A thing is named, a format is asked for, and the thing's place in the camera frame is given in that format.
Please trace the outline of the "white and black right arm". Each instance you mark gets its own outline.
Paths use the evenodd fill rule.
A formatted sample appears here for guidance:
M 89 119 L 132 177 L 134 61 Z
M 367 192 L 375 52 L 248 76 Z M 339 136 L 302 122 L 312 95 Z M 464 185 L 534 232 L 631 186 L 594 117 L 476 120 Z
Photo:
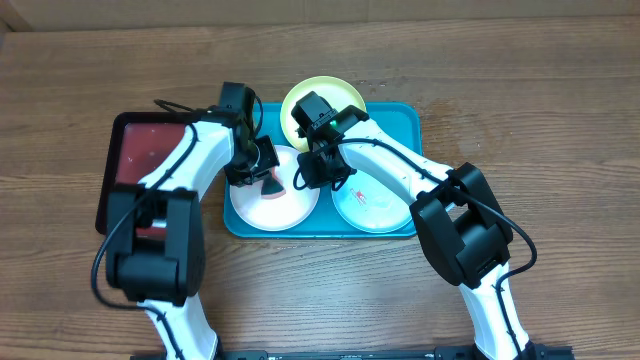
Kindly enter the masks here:
M 530 359 L 533 345 L 519 323 L 510 277 L 528 270 L 509 266 L 508 246 L 522 229 L 506 217 L 483 173 L 431 161 L 387 135 L 365 111 L 338 111 L 315 92 L 291 112 L 308 143 L 299 155 L 296 189 L 340 190 L 362 171 L 409 207 L 431 267 L 456 286 L 471 317 L 476 351 L 486 359 Z

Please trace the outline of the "white plate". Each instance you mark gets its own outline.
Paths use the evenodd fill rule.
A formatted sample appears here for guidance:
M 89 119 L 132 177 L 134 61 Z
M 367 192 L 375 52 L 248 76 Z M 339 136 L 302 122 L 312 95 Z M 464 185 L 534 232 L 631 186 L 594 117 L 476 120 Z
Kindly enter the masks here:
M 296 190 L 293 179 L 298 169 L 297 156 L 300 152 L 290 146 L 276 145 L 280 165 L 275 172 L 286 193 L 276 199 L 263 199 L 263 180 L 243 187 L 230 187 L 231 204 L 248 225 L 264 231 L 283 231 L 302 223 L 315 208 L 319 189 Z

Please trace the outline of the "light blue plate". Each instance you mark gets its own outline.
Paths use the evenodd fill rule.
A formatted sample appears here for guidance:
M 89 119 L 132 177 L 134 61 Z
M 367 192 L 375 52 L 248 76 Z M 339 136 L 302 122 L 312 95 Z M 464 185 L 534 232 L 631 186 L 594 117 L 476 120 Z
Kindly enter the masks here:
M 411 220 L 408 205 L 369 174 L 350 176 L 332 200 L 341 217 L 351 226 L 373 234 L 390 233 Z

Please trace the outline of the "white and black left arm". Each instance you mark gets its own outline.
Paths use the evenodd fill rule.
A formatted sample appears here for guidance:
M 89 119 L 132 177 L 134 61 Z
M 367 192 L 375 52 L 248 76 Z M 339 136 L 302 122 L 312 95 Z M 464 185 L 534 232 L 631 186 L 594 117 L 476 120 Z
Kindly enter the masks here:
M 157 112 L 123 112 L 114 120 L 96 215 L 105 239 L 90 271 L 96 300 L 109 308 L 98 288 L 123 291 L 125 311 L 143 311 L 165 346 L 166 359 L 220 359 L 218 335 L 209 325 L 199 289 L 205 250 L 201 200 L 218 172 L 229 184 L 247 186 L 270 176 L 279 159 L 262 121 L 261 104 L 243 83 L 226 82 L 217 104 L 192 109 L 157 100 Z M 137 183 L 118 181 L 127 145 L 160 144 L 168 156 Z

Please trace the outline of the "yellow-green plate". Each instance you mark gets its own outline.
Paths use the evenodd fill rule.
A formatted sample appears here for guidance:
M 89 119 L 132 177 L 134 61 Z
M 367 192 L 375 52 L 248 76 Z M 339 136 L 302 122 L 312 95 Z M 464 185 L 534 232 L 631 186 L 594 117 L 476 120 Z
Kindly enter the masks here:
M 331 76 L 316 76 L 298 83 L 287 93 L 282 102 L 280 123 L 286 140 L 300 152 L 307 152 L 309 148 L 307 141 L 298 136 L 299 125 L 292 117 L 291 112 L 296 102 L 311 91 L 323 97 L 338 111 L 349 105 L 367 111 L 360 93 L 342 79 Z

